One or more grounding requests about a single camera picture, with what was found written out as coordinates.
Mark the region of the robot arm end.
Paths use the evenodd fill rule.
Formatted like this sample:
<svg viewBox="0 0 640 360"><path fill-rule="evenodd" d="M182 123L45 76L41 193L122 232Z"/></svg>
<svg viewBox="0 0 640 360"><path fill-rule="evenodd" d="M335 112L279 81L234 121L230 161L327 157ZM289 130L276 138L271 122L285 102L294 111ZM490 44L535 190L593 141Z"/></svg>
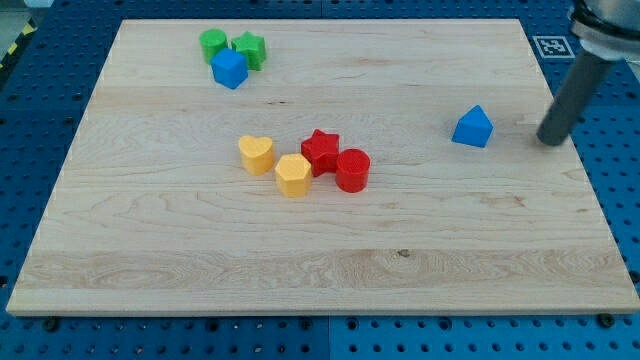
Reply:
<svg viewBox="0 0 640 360"><path fill-rule="evenodd" d="M639 60L639 0L576 0L570 20L584 50L607 61Z"/></svg>

